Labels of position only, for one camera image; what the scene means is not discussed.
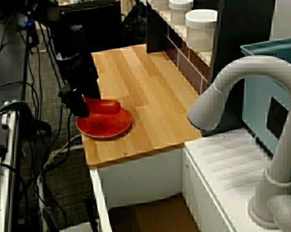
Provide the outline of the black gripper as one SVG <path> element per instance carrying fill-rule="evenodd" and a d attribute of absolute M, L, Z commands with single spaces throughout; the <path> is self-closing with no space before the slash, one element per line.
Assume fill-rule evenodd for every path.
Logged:
<path fill-rule="evenodd" d="M 61 77 L 66 80 L 66 84 L 58 93 L 61 104 L 70 109 L 74 116 L 88 117 L 89 110 L 83 96 L 101 98 L 97 82 L 98 73 L 92 55 L 85 52 L 65 58 L 58 53 L 56 63 Z"/>

